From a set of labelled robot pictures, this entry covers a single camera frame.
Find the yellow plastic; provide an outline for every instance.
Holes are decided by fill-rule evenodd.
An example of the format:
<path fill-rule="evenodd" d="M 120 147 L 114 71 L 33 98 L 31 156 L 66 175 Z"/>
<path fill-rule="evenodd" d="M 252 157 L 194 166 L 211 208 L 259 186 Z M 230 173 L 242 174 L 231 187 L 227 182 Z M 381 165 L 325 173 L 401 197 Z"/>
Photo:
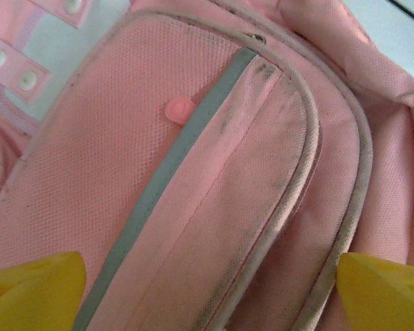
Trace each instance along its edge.
<path fill-rule="evenodd" d="M 0 270 L 0 331 L 70 331 L 85 284 L 78 252 Z"/>
<path fill-rule="evenodd" d="M 337 289 L 352 331 L 414 331 L 414 267 L 347 253 Z"/>

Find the pink fabric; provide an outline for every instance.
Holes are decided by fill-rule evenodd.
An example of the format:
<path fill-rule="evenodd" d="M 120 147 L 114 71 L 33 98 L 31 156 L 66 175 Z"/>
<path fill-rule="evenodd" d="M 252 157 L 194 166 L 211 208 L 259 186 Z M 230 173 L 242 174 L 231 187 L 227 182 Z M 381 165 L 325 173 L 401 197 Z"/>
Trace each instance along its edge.
<path fill-rule="evenodd" d="M 346 96 L 262 26 L 303 36 L 352 87 L 368 118 L 373 171 L 351 250 L 414 265 L 414 78 L 377 50 L 341 1 L 137 0 L 132 11 L 147 7 L 264 35 L 305 78 L 319 113 L 322 152 L 313 180 L 228 331 L 298 330 L 350 201 L 362 149 Z M 28 1 L 0 1 L 0 39 L 15 41 L 33 10 Z M 29 137 L 0 115 L 0 268 L 78 250 L 86 262 L 87 295 L 180 125 L 239 47 L 174 20 L 127 19 L 82 65 L 29 147 Z M 88 330 L 211 326 L 303 152 L 309 115 L 281 70 L 258 72 L 271 65 L 254 59 L 221 105 Z M 179 97 L 190 107 L 166 112 Z M 317 329 L 349 330 L 335 291 Z"/>
<path fill-rule="evenodd" d="M 24 101 L 32 102 L 44 88 L 50 76 L 49 72 L 2 40 L 0 40 L 0 50 L 6 56 L 5 63 L 0 67 L 0 84 L 9 88 Z M 21 88 L 21 78 L 26 72 L 33 72 L 36 79 L 31 88 L 24 90 Z"/>
<path fill-rule="evenodd" d="M 47 10 L 48 12 L 52 13 L 56 17 L 64 20 L 66 23 L 74 26 L 75 28 L 79 28 L 81 24 L 86 19 L 86 15 L 92 5 L 92 0 L 80 0 L 76 1 L 77 5 L 77 12 L 68 12 L 65 9 L 67 2 L 64 0 L 29 0 L 39 7 Z"/>

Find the seam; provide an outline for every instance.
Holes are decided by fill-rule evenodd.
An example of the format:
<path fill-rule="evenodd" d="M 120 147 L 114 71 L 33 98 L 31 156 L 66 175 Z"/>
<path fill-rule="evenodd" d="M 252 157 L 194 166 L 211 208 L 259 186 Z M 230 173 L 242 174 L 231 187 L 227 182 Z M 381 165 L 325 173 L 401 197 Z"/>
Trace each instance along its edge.
<path fill-rule="evenodd" d="M 253 118 L 253 120 L 251 121 L 250 125 L 248 126 L 248 129 L 246 131 L 246 133 L 242 136 L 241 141 L 236 145 L 235 149 L 233 150 L 233 152 L 230 154 L 230 156 L 228 157 L 227 161 L 224 162 L 221 170 L 219 171 L 218 175 L 216 176 L 215 180 L 212 182 L 212 185 L 209 187 L 209 189 L 207 190 L 206 194 L 204 195 L 204 197 L 201 199 L 201 201 L 199 202 L 198 206 L 195 208 L 195 211 L 193 212 L 193 214 L 190 216 L 189 220 L 187 221 L 186 225 L 184 226 L 184 229 L 182 230 L 181 234 L 178 236 L 178 239 L 174 242 L 172 248 L 170 249 L 169 253 L 167 254 L 166 258 L 164 259 L 163 263 L 160 265 L 160 267 L 158 268 L 157 272 L 155 273 L 152 281 L 149 283 L 148 287 L 146 288 L 146 290 L 144 291 L 144 296 L 142 296 L 142 298 L 139 300 L 139 303 L 137 305 L 137 307 L 135 308 L 135 310 L 132 312 L 132 315 L 135 315 L 137 308 L 141 305 L 142 301 L 144 300 L 144 297 L 146 296 L 149 288 L 151 287 L 151 285 L 154 283 L 155 279 L 157 278 L 157 275 L 159 274 L 159 272 L 161 271 L 161 269 L 163 268 L 163 266 L 166 264 L 169 256 L 172 254 L 173 250 L 175 249 L 175 246 L 179 243 L 179 241 L 181 240 L 181 237 L 184 235 L 184 233 L 186 232 L 186 228 L 188 227 L 188 225 L 191 223 L 193 217 L 196 216 L 199 208 L 202 206 L 204 200 L 206 199 L 206 197 L 209 195 L 210 191 L 212 190 L 212 188 L 215 186 L 215 184 L 217 183 L 218 179 L 220 178 L 220 176 L 222 175 L 222 173 L 224 172 L 224 168 L 228 165 L 228 163 L 230 162 L 230 159 L 233 157 L 233 155 L 236 153 L 236 151 L 238 150 L 238 148 L 242 145 L 243 140 L 247 137 L 248 135 L 248 131 L 250 131 L 250 129 L 252 128 L 256 118 L 258 117 L 259 113 L 261 112 L 261 109 L 264 107 L 264 105 L 266 104 L 267 100 L 270 98 L 273 90 L 275 89 L 275 87 L 277 86 L 277 84 L 279 83 L 279 80 L 281 79 L 281 77 L 284 76 L 284 73 L 281 71 L 281 75 L 279 76 L 278 80 L 276 81 L 276 83 L 273 85 L 273 88 L 271 89 L 270 93 L 268 94 L 265 102 L 261 105 L 261 107 L 259 107 L 259 110 L 257 111 L 257 113 L 255 114 L 255 117 Z"/>
<path fill-rule="evenodd" d="M 252 127 L 252 125 L 253 125 L 253 123 L 254 123 L 254 121 L 256 120 L 256 118 L 257 118 L 257 116 L 259 115 L 259 113 L 260 113 L 260 110 L 266 105 L 266 103 L 268 102 L 268 100 L 270 99 L 270 97 L 271 97 L 271 95 L 272 95 L 272 93 L 273 93 L 273 91 L 275 90 L 275 88 L 276 88 L 276 86 L 277 86 L 277 84 L 280 82 L 280 80 L 281 80 L 281 78 L 284 76 L 284 72 L 282 72 L 281 71 L 281 75 L 279 76 L 279 78 L 276 80 L 276 82 L 275 82 L 275 84 L 273 84 L 273 88 L 271 89 L 271 91 L 268 93 L 268 96 L 267 96 L 267 98 L 266 98 L 266 100 L 264 101 L 264 103 L 261 105 L 261 107 L 259 108 L 259 110 L 258 110 L 258 112 L 257 112 L 257 114 L 256 114 L 256 116 L 255 116 L 255 118 L 252 120 L 252 122 L 251 122 L 251 124 L 249 125 L 249 127 L 248 127 L 248 129 L 247 129 L 247 131 L 246 131 L 246 133 L 245 133 L 245 135 L 242 137 L 242 140 L 239 142 L 239 144 L 238 144 L 238 146 L 235 148 L 235 150 L 233 151 L 233 153 L 230 155 L 230 157 L 228 158 L 228 160 L 224 163 L 224 168 L 226 167 L 226 165 L 228 164 L 228 162 L 230 161 L 230 159 L 231 159 L 231 157 L 234 155 L 234 153 L 236 152 L 236 150 L 241 146 L 241 144 L 242 144 L 242 141 L 247 137 L 247 134 L 248 134 L 248 131 L 251 129 L 251 127 Z M 218 178 L 220 177 L 220 175 L 221 175 L 221 173 L 222 173 L 222 171 L 224 170 L 224 168 L 221 170 L 221 172 L 218 174 L 218 177 L 215 179 L 215 182 L 212 184 L 212 186 L 211 186 L 211 188 L 215 185 L 215 183 L 216 183 L 216 181 L 218 180 Z M 272 208 L 272 210 L 271 210 L 271 212 L 269 213 L 269 216 L 266 218 L 266 220 L 265 220 L 265 224 L 262 226 L 262 229 L 259 231 L 259 234 L 257 234 L 256 235 L 256 237 L 255 237 L 255 240 L 254 240 L 254 242 L 256 242 L 256 241 L 258 241 L 259 240 L 259 238 L 260 238 L 260 234 L 264 231 L 264 228 L 266 227 L 266 224 L 268 223 L 268 221 L 272 218 L 272 216 L 273 216 L 273 213 L 274 213 L 274 211 L 275 211 L 275 209 L 276 209 L 276 205 L 274 205 L 273 206 L 273 208 Z M 254 247 L 254 244 L 253 245 L 251 245 L 251 247 L 250 247 L 250 249 L 248 250 L 248 252 L 246 253 L 246 255 L 245 255 L 245 257 L 244 257 L 244 260 L 242 261 L 242 263 L 241 263 L 241 266 L 239 267 L 239 269 L 238 269 L 238 271 L 237 271 L 237 274 L 239 274 L 240 273 L 240 271 L 241 271 L 241 269 L 242 269 L 242 266 L 245 264 L 245 262 L 247 261 L 247 259 L 248 259 L 248 255 L 250 254 L 250 252 L 251 252 L 251 250 L 253 249 L 253 247 Z M 208 322 L 207 322 L 207 324 L 206 324 L 206 326 L 203 328 L 203 331 L 204 330 L 206 330 L 206 328 L 208 328 L 208 326 L 211 324 L 211 322 L 212 322 L 212 320 L 213 320 L 213 317 L 214 317 L 214 315 L 217 313 L 217 311 L 218 311 L 218 309 L 219 309 L 219 307 L 221 306 L 221 304 L 224 302 L 224 298 L 227 296 L 227 294 L 230 292 L 230 289 L 232 288 L 232 286 L 233 286 L 233 284 L 236 282 L 236 279 L 234 278 L 231 282 L 230 282 L 230 285 L 228 286 L 228 289 L 227 289 L 227 291 L 225 292 L 225 295 L 223 295 L 222 296 L 222 298 L 221 298 L 221 301 L 218 303 L 218 305 L 217 305 L 217 307 L 216 307 L 216 309 L 213 311 L 213 313 L 212 313 L 212 316 L 211 316 L 211 318 L 209 318 L 209 320 L 208 320 Z"/>
<path fill-rule="evenodd" d="M 5 119 L 15 130 L 33 136 L 38 122 L 9 100 L 6 89 L 0 85 L 0 117 Z"/>
<path fill-rule="evenodd" d="M 215 3 L 220 8 L 224 8 L 228 6 L 229 0 L 209 0 L 210 2 Z M 359 128 L 359 133 L 361 135 L 360 137 L 360 143 L 362 146 L 364 146 L 364 153 L 360 154 L 360 160 L 359 160 L 359 171 L 362 169 L 362 173 L 357 173 L 356 181 L 355 181 L 355 187 L 359 186 L 366 186 L 368 187 L 368 181 L 369 177 L 371 175 L 371 166 L 372 166 L 372 153 L 373 153 L 373 147 L 372 147 L 372 141 L 371 141 L 371 134 L 369 132 L 368 123 L 366 121 L 366 117 L 364 113 L 362 112 L 362 108 L 358 104 L 357 100 L 355 99 L 354 95 L 351 93 L 351 91 L 348 89 L 348 86 L 344 84 L 344 82 L 338 77 L 338 75 L 335 73 L 334 70 L 331 70 L 329 68 L 328 64 L 322 61 L 318 58 L 317 55 L 313 54 L 310 50 L 307 50 L 305 46 L 300 44 L 298 41 L 293 40 L 292 37 L 287 35 L 287 32 L 284 30 L 281 30 L 279 26 L 275 25 L 273 22 L 265 21 L 264 17 L 258 15 L 257 13 L 250 13 L 248 10 L 237 10 L 237 15 L 241 17 L 243 20 L 247 20 L 250 23 L 252 23 L 254 26 L 257 26 L 258 28 L 261 28 L 262 30 L 271 33 L 278 42 L 286 44 L 288 47 L 296 51 L 296 53 L 302 55 L 305 59 L 310 61 L 313 65 L 315 65 L 318 69 L 320 69 L 329 79 L 330 81 L 336 86 L 336 88 L 341 92 L 341 94 L 346 98 L 347 100 L 350 99 L 350 106 L 351 109 L 354 110 L 353 114 L 357 123 L 357 126 Z M 356 192 L 357 197 L 357 204 L 359 201 L 364 201 L 366 197 L 366 191 L 367 188 L 365 188 L 363 191 L 359 192 L 360 189 Z M 356 210 L 353 212 L 353 219 L 351 220 L 351 226 L 357 226 L 357 223 L 359 221 L 359 217 L 357 214 L 360 214 L 362 212 L 362 208 L 359 208 L 359 210 Z M 351 242 L 353 239 L 354 234 L 352 235 L 351 239 L 348 238 L 348 241 Z M 325 288 L 325 283 L 320 283 L 320 286 Z M 324 301 L 321 303 L 317 303 L 313 305 L 314 308 L 314 315 L 308 313 L 308 316 L 306 317 L 308 320 L 320 320 L 320 317 L 322 315 L 322 311 L 324 307 L 326 306 L 326 301 L 329 297 L 329 294 L 331 292 L 331 288 L 328 291 L 328 296 L 325 298 Z M 311 294 L 316 291 L 316 287 L 313 286 Z M 304 308 L 307 305 L 309 306 L 310 300 L 304 304 Z M 301 310 L 301 312 L 298 315 L 298 319 L 300 319 L 302 314 L 306 314 L 307 312 L 304 311 L 304 309 Z M 293 326 L 293 330 L 314 330 L 317 322 L 313 325 L 311 323 L 310 325 L 302 325 L 299 326 L 295 324 Z"/>
<path fill-rule="evenodd" d="M 254 59 L 256 59 L 257 58 L 257 56 L 254 56 L 252 59 L 251 59 L 251 61 L 246 65 L 246 68 L 248 68 L 249 67 L 249 65 L 251 64 L 251 62 L 253 62 L 253 60 Z M 233 87 L 236 85 L 236 83 L 239 81 L 239 78 L 243 75 L 243 73 L 244 73 L 244 71 L 243 72 L 235 72 L 234 73 L 234 75 L 230 78 L 230 81 L 228 82 L 228 84 L 226 85 L 226 89 L 224 90 L 224 91 L 227 91 L 227 90 L 230 90 L 230 92 L 229 93 L 227 93 L 227 94 L 225 94 L 226 95 L 226 97 L 227 96 L 229 96 L 230 94 L 231 94 L 231 90 L 233 89 Z M 195 133 L 192 135 L 192 137 L 191 137 L 191 140 L 189 141 L 190 142 L 190 147 L 188 148 L 187 146 L 183 149 L 183 150 L 181 150 L 181 151 L 179 151 L 179 155 L 177 156 L 177 158 L 175 158 L 174 160 L 173 160 L 173 162 L 171 163 L 171 165 L 169 166 L 169 170 L 168 170 L 168 174 L 167 174 L 167 176 L 165 177 L 165 180 L 163 180 L 163 181 L 161 181 L 160 182 L 160 184 L 159 184 L 159 186 L 158 186 L 158 188 L 155 190 L 156 192 L 155 192 L 155 197 L 158 197 L 159 196 L 159 192 L 161 193 L 161 195 L 162 195 L 162 193 L 164 192 L 164 190 L 165 190 L 165 188 L 166 188 L 166 186 L 168 185 L 168 183 L 169 183 L 169 181 L 170 181 L 170 179 L 175 175 L 175 173 L 176 173 L 176 171 L 177 171 L 177 169 L 178 169 L 178 167 L 181 165 L 181 163 L 184 161 L 184 159 L 186 158 L 186 156 L 187 156 L 187 154 L 188 154 L 188 149 L 190 150 L 192 147 L 193 147 L 193 145 L 194 144 L 196 144 L 196 140 L 198 140 L 198 138 L 200 137 L 200 134 L 197 134 L 203 127 L 205 128 L 206 127 L 206 124 L 204 124 L 205 122 L 206 122 L 206 120 L 208 120 L 208 118 L 210 117 L 210 119 L 211 119 L 211 117 L 212 116 L 215 116 L 215 114 L 216 114 L 216 112 L 218 111 L 218 109 L 221 107 L 221 105 L 222 104 L 224 104 L 224 102 L 225 102 L 225 99 L 226 98 L 224 98 L 224 99 L 222 99 L 222 101 L 221 101 L 221 99 L 218 99 L 218 101 L 221 101 L 221 103 L 219 103 L 219 104 L 213 104 L 213 105 L 211 105 L 211 107 L 210 107 L 210 111 L 209 112 L 206 112 L 205 114 L 203 114 L 203 116 L 201 117 L 201 121 L 199 121 L 200 123 L 198 123 L 198 125 L 195 127 L 196 128 L 196 130 L 195 130 Z M 148 213 L 148 212 L 150 212 L 150 210 L 154 207 L 154 205 L 156 205 L 157 204 L 157 202 L 158 202 L 158 200 L 157 201 L 154 201 L 154 200 L 151 200 L 151 201 L 149 201 L 146 205 L 145 205 L 145 207 L 146 207 L 146 209 L 141 213 L 141 218 L 144 218 L 144 217 L 147 217 L 147 219 L 148 219 L 148 217 L 150 216 L 147 216 L 147 214 L 146 213 Z M 120 238 L 121 238 L 121 236 L 123 236 L 123 233 L 124 233 L 124 229 L 121 231 L 121 234 L 120 234 L 120 236 L 118 237 L 118 239 L 117 239 L 117 241 L 115 242 L 115 244 L 113 245 L 113 247 L 112 248 L 114 248 L 114 247 L 116 247 L 116 244 L 117 244 L 117 242 L 119 242 L 118 240 L 120 240 Z M 103 288 L 105 288 L 105 290 L 104 290 L 104 294 L 105 293 L 107 293 L 107 290 L 108 290 L 108 287 L 110 286 L 110 283 L 112 282 L 112 280 L 114 279 L 114 277 L 115 277 L 115 275 L 116 275 L 116 273 L 118 272 L 118 270 L 119 270 L 119 268 L 121 267 L 121 265 L 122 265 L 122 263 L 124 262 L 124 260 L 125 260 L 125 258 L 126 258 L 126 256 L 127 256 L 127 254 L 128 254 L 128 252 L 130 252 L 130 250 L 132 249 L 132 247 L 133 247 L 133 245 L 135 244 L 135 242 L 133 242 L 132 244 L 130 244 L 130 245 L 128 245 L 128 247 L 127 248 L 123 248 L 123 247 L 121 247 L 121 249 L 122 249 L 122 251 L 123 251 L 123 253 L 125 254 L 124 255 L 124 257 L 123 257 L 123 259 L 122 259 L 122 261 L 121 261 L 121 263 L 119 264 L 119 266 L 117 267 L 117 270 L 115 271 L 115 273 L 114 273 L 114 275 L 110 278 L 110 279 L 104 279 L 103 280 L 103 282 L 102 282 L 102 286 L 103 286 Z M 106 262 L 107 262 L 107 258 L 110 258 L 110 253 L 111 253 L 111 251 L 112 250 L 110 250 L 109 251 L 109 253 L 108 253 L 108 256 L 106 257 L 106 260 L 105 260 L 105 262 L 104 262 L 104 264 L 103 264 L 103 267 L 104 267 L 104 265 L 106 264 Z M 137 305 L 137 307 L 135 308 L 135 311 L 136 311 L 136 309 L 138 308 L 138 306 L 139 306 L 139 304 L 141 303 L 141 300 L 142 300 L 143 298 L 141 298 L 140 299 L 140 301 L 139 301 L 139 303 L 138 303 L 138 305 Z M 99 300 L 99 303 L 98 303 L 98 305 L 97 305 L 97 308 L 98 308 L 98 306 L 101 304 L 101 302 L 102 302 L 102 300 L 103 300 L 103 298 L 101 298 L 100 300 Z M 81 324 L 81 326 L 79 326 L 78 327 L 78 330 L 85 330 L 85 329 L 87 329 L 87 327 L 88 327 L 88 325 L 90 324 L 90 322 L 92 321 L 92 319 L 93 319 L 93 317 L 94 317 L 94 315 L 95 315 L 95 311 L 89 316 L 89 314 L 86 314 L 87 315 L 87 318 L 85 318 L 85 319 L 83 319 L 83 321 L 82 321 L 82 324 Z"/>

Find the pink backpack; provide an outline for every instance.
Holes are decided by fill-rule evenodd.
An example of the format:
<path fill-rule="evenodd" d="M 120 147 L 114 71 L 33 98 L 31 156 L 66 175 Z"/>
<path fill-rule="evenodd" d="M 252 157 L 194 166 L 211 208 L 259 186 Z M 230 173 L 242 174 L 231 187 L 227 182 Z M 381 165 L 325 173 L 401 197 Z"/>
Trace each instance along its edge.
<path fill-rule="evenodd" d="M 414 78 L 338 0 L 0 0 L 0 269 L 81 253 L 73 331 L 349 330 L 414 265 Z"/>

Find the front pocket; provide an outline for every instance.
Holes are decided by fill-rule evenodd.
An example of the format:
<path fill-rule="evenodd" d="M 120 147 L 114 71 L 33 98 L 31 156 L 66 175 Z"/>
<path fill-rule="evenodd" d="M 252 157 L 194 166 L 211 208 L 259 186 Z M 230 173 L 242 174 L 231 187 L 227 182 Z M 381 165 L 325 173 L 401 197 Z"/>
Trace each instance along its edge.
<path fill-rule="evenodd" d="M 181 95 L 199 104 L 182 130 L 164 116 Z M 193 18 L 128 17 L 14 171 L 0 268 L 78 250 L 76 330 L 92 316 L 88 330 L 203 330 L 231 313 L 294 211 L 318 137 L 308 88 L 261 43 Z"/>

